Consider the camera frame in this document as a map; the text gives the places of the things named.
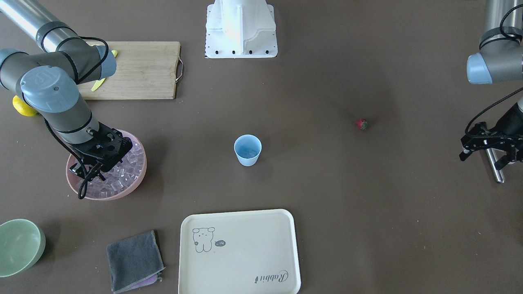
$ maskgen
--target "cutting board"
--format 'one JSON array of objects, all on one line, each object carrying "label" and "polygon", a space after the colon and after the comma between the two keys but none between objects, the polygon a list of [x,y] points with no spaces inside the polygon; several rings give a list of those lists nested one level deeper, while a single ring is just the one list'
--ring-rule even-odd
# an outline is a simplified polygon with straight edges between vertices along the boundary
[{"label": "cutting board", "polygon": [[[90,45],[101,44],[87,42]],[[117,50],[116,73],[92,92],[94,81],[78,85],[84,99],[174,99],[180,42],[107,42]]]}]

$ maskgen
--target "black cable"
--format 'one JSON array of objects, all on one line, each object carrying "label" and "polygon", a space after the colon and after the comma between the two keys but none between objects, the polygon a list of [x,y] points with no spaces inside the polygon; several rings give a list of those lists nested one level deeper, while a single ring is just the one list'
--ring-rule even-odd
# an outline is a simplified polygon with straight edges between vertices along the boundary
[{"label": "black cable", "polygon": [[480,117],[482,114],[484,114],[485,112],[489,111],[491,108],[493,108],[494,106],[500,104],[501,102],[507,100],[508,98],[511,98],[512,96],[518,94],[519,92],[523,91],[523,87],[515,90],[514,92],[508,94],[507,96],[503,97],[502,99],[496,101],[495,103],[492,103],[490,106],[488,106],[487,108],[483,109],[480,113],[478,113],[470,122],[469,124],[467,125],[467,127],[465,128],[465,135],[467,135],[467,137],[469,138],[481,138],[481,139],[494,139],[494,138],[509,138],[509,139],[521,139],[523,138],[523,135],[473,135],[471,133],[469,133],[469,129],[470,129],[470,126],[474,123],[474,121]]},{"label": "black cable", "polygon": [[78,81],[78,69],[76,68],[76,64],[74,64],[74,61],[73,59],[69,56],[69,54],[65,53],[64,51],[59,51],[63,56],[65,56],[65,58],[69,61],[69,64],[71,65],[71,68],[73,69],[73,74],[74,74],[74,82],[76,84],[77,81]]},{"label": "black cable", "polygon": [[74,158],[76,158],[76,160],[78,161],[78,163],[82,167],[82,170],[84,172],[85,178],[84,178],[84,181],[82,182],[82,184],[80,185],[80,188],[78,189],[78,198],[79,199],[84,199],[85,194],[87,193],[87,182],[88,182],[87,179],[88,179],[88,177],[87,177],[87,169],[85,168],[85,165],[84,165],[82,159],[76,153],[74,153],[73,150],[71,150],[69,147],[67,147],[67,145],[65,145],[65,143],[62,142],[62,140],[60,140],[60,138],[58,138],[58,136],[54,133],[54,131],[52,130],[51,126],[49,125],[49,122],[45,118],[43,119],[43,121],[46,123],[46,127],[49,130],[49,132],[51,133],[51,135],[53,136],[53,138],[55,138],[55,140],[58,141],[58,143],[62,147],[64,147],[67,151],[69,151],[69,153],[71,153],[71,155],[73,155]]},{"label": "black cable", "polygon": [[100,38],[95,38],[95,37],[80,37],[80,38],[82,38],[83,40],[94,40],[94,41],[102,42],[105,45],[105,53],[104,53],[104,56],[100,59],[100,61],[97,64],[95,64],[95,66],[93,66],[92,69],[90,69],[85,75],[83,75],[81,78],[78,79],[78,81],[76,81],[77,84],[80,84],[83,80],[85,80],[85,78],[87,78],[90,74],[92,74],[93,71],[95,71],[105,61],[105,58],[107,58],[107,55],[109,54],[109,45],[107,44],[106,41],[104,41]]},{"label": "black cable", "polygon": [[501,19],[501,22],[499,23],[499,30],[501,32],[501,35],[503,35],[505,38],[508,38],[510,40],[515,40],[515,39],[518,39],[518,37],[514,37],[514,36],[510,36],[509,34],[505,33],[505,29],[503,28],[503,23],[505,22],[505,19],[507,19],[507,17],[516,9],[518,8],[521,8],[523,7],[523,4],[520,4],[520,5],[516,5],[514,6],[513,8],[511,8],[506,14],[505,16],[503,16],[503,18]]}]

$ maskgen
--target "tray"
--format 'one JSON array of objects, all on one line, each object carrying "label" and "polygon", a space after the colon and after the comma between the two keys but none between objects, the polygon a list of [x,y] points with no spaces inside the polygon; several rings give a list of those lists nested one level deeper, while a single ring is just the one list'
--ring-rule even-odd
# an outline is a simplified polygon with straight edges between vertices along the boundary
[{"label": "tray", "polygon": [[181,224],[179,294],[296,294],[300,286],[287,210],[194,214]]}]

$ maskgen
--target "silver cylinder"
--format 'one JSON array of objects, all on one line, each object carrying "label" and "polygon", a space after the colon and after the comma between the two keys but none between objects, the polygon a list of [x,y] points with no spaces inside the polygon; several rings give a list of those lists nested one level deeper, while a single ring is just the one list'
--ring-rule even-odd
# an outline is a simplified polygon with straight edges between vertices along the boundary
[{"label": "silver cylinder", "polygon": [[[36,39],[38,30],[42,26],[59,21],[36,0],[0,0],[0,11],[33,39]],[[78,38],[78,35],[70,28],[53,29],[43,40],[42,49],[46,52],[54,52],[60,42],[68,38]]]},{"label": "silver cylinder", "polygon": [[[513,7],[523,4],[523,0],[488,0],[486,4],[485,31],[499,27],[501,19]],[[503,22],[504,27],[521,28],[523,8],[513,11]]]}]

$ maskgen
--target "folded cloth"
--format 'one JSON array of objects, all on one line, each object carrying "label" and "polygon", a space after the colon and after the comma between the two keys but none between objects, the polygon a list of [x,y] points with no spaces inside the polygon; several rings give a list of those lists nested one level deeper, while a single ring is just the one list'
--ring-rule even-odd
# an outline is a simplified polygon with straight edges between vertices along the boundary
[{"label": "folded cloth", "polygon": [[165,268],[154,231],[109,244],[107,258],[115,294],[161,281]]}]

